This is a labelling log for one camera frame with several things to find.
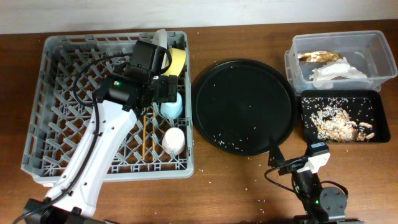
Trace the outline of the light blue cup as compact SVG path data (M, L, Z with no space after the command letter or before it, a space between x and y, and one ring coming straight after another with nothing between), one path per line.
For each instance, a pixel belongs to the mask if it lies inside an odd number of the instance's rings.
M183 101L180 93L177 93L176 102L160 104L160 113L166 119L178 119L183 112Z

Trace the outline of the wooden chopstick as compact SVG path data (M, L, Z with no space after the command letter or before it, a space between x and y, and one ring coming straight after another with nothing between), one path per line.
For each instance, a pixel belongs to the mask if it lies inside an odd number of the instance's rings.
M155 147L156 147L156 143L155 143L155 124L154 121L156 120L156 112L155 109L152 108L152 119L151 119L151 123L152 123L152 134L151 134L151 139L152 139L152 161L155 161Z
M146 159L146 122L147 122L147 116L144 113L143 116L143 139L142 139L142 160L145 161Z

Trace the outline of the white plate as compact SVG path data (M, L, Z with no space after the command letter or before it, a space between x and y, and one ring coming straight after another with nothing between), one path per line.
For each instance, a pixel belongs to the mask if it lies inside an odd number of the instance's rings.
M161 46L165 49L168 49L168 40L167 40L167 31L165 29L159 29L155 32L152 44ZM162 69L166 67L167 64L167 54L164 54L164 59L162 61Z

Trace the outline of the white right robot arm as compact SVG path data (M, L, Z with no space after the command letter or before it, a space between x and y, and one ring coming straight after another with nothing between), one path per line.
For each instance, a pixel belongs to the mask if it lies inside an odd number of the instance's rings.
M347 219L345 210L348 204L348 189L334 181L321 181L318 171L330 158L329 147L323 142L307 145L301 157L286 160L273 138L269 138L270 167L264 177L270 183L292 192L301 201L304 215L294 217L295 223L361 223L357 219ZM286 187L268 177L277 171L280 176L291 175L291 187Z

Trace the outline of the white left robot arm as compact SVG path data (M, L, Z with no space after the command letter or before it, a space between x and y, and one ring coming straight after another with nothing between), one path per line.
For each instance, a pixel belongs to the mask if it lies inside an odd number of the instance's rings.
M178 78L165 75L170 50L138 40L130 61L102 79L92 92L88 126L71 161L43 201L29 199L16 223L96 223L93 214L105 175L143 109L177 100Z

